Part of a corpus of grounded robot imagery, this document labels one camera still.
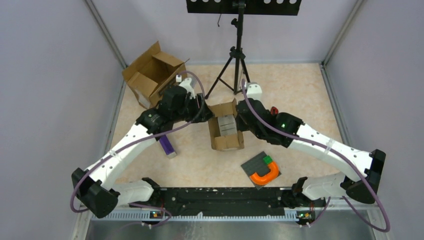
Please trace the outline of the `small cardboard box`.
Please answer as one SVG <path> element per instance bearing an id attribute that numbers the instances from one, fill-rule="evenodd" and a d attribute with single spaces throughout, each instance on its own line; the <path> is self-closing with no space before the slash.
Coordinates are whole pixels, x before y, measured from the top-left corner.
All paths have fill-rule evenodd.
<path id="1" fill-rule="evenodd" d="M 216 151 L 240 150 L 245 147 L 243 133 L 236 123 L 237 100 L 209 106 L 213 117 L 208 120 L 211 148 Z"/>

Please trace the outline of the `red black utility knife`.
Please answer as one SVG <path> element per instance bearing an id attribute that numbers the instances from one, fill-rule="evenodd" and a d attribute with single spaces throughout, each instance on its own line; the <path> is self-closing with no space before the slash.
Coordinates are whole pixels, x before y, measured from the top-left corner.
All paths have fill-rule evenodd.
<path id="1" fill-rule="evenodd" d="M 275 106 L 272 106 L 272 107 L 271 107 L 271 109 L 270 109 L 270 114 L 271 114 L 272 116 L 277 116 L 277 115 L 279 114 L 279 110 L 278 110 L 278 108 L 277 108 L 277 107 L 275 107 Z"/>

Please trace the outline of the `purple rectangular box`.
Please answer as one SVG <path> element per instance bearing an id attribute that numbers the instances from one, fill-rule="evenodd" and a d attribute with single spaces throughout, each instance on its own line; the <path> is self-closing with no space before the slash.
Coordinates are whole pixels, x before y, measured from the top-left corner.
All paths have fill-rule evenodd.
<path id="1" fill-rule="evenodd" d="M 174 147 L 172 146 L 170 140 L 168 139 L 166 135 L 163 135 L 160 137 L 159 143 L 168 158 L 171 159 L 177 156 L 177 153 Z"/>

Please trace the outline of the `large cardboard express box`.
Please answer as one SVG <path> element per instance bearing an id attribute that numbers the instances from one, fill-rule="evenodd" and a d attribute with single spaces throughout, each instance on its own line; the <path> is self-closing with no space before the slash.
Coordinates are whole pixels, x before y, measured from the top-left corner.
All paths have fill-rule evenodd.
<path id="1" fill-rule="evenodd" d="M 145 109 L 162 99 L 167 87 L 176 84 L 176 75 L 186 70 L 184 61 L 161 50 L 157 41 L 122 71 L 138 104 Z"/>

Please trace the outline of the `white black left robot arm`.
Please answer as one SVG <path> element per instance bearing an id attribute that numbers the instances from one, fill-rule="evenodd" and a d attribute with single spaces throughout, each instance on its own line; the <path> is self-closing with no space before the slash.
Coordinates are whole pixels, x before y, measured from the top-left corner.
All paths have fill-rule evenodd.
<path id="1" fill-rule="evenodd" d="M 184 121 L 187 127 L 206 122 L 212 116 L 203 92 L 195 94 L 193 89 L 182 86 L 166 89 L 157 105 L 143 111 L 109 152 L 87 168 L 73 171 L 70 205 L 78 199 L 97 218 L 106 217 L 119 205 L 133 202 L 156 206 L 161 194 L 147 181 L 116 184 L 116 180 L 144 150 L 162 136 L 175 132 L 175 123 Z"/>

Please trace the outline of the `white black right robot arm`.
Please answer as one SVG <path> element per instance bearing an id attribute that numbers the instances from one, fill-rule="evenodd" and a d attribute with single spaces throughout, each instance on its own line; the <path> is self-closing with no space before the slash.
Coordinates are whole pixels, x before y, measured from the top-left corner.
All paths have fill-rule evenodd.
<path id="1" fill-rule="evenodd" d="M 386 160 L 380 149 L 367 152 L 319 133 L 302 119 L 280 112 L 272 114 L 259 100 L 236 104 L 236 122 L 242 131 L 271 145 L 298 150 L 336 168 L 336 174 L 302 177 L 292 186 L 293 200 L 307 206 L 312 200 L 347 196 L 363 204 L 374 204 Z"/>

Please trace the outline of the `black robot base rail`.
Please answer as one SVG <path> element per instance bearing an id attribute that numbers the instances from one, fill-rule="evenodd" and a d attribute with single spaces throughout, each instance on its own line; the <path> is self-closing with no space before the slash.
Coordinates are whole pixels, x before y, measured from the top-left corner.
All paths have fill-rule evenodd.
<path id="1" fill-rule="evenodd" d="M 142 204 L 164 208 L 174 217 L 265 217 L 283 216 L 286 209 L 324 207 L 326 202 L 284 187 L 169 187 L 156 188 Z"/>

